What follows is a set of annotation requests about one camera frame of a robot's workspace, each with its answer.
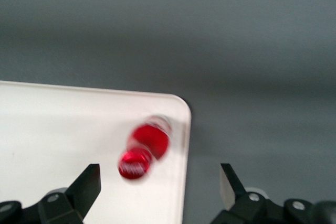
red object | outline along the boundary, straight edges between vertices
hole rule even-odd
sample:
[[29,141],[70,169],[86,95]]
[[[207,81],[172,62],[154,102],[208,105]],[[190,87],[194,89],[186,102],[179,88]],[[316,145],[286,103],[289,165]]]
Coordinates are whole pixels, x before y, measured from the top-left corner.
[[146,174],[153,157],[160,159],[166,152],[170,132],[168,121],[160,116],[152,116],[135,128],[118,163],[121,176],[137,179]]

bottle cap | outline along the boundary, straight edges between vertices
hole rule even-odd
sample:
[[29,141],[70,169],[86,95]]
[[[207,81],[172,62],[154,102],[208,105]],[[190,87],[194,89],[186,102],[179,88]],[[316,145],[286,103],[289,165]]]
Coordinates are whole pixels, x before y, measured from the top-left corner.
[[137,179],[147,173],[152,162],[152,154],[144,148],[132,148],[121,155],[118,170],[127,179]]

gray surface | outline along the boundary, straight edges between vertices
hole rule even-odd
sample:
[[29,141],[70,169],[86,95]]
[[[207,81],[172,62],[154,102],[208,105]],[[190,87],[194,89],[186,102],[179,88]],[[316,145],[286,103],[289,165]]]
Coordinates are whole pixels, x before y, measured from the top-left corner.
[[276,203],[336,199],[336,0],[0,0],[0,79],[174,93],[193,112],[184,223],[219,163]]

red cap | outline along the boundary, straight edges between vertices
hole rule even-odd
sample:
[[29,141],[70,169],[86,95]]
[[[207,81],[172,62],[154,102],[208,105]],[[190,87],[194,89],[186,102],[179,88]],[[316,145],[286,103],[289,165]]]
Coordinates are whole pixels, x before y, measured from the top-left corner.
[[122,154],[118,170],[124,178],[137,179],[148,171],[151,162],[152,154],[144,148],[136,147]]

white tray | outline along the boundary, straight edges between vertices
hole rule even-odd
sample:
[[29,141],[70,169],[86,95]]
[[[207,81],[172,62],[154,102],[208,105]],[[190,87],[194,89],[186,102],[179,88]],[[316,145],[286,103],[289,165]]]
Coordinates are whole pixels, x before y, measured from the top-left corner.
[[[117,161],[152,114],[170,119],[170,147],[146,178],[127,182]],[[0,81],[0,202],[29,207],[99,163],[102,190],[86,224],[182,223],[190,122],[175,95]]]

